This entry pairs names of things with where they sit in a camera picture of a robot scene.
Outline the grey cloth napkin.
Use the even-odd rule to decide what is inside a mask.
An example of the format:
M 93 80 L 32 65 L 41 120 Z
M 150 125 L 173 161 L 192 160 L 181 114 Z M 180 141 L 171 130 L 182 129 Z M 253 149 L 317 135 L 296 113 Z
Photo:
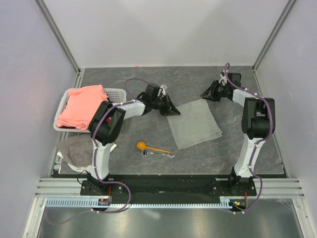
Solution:
M 222 137 L 206 100 L 192 101 L 177 109 L 181 115 L 168 116 L 167 121 L 179 150 Z

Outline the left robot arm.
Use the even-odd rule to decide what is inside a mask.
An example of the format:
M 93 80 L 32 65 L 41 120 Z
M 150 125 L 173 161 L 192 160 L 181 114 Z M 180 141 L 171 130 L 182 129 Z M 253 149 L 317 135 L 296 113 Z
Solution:
M 110 150 L 120 134 L 124 120 L 143 116 L 152 110 L 158 110 L 165 117 L 181 115 L 164 87 L 157 84 L 148 84 L 145 91 L 131 101 L 115 104 L 101 102 L 88 128 L 93 142 L 90 174 L 95 179 L 91 188 L 96 194 L 103 195 L 108 191 L 109 184 L 104 179 L 109 175 Z

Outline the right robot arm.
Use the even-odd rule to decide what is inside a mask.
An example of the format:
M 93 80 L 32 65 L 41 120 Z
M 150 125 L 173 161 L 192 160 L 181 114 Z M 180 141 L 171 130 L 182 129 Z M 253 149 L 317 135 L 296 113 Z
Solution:
M 244 141 L 226 186 L 230 194 L 238 195 L 245 187 L 252 186 L 254 166 L 259 152 L 274 133 L 275 100 L 242 88 L 241 74 L 226 71 L 220 73 L 220 79 L 214 80 L 201 94 L 201 98 L 212 102 L 227 98 L 243 107 L 241 129 Z

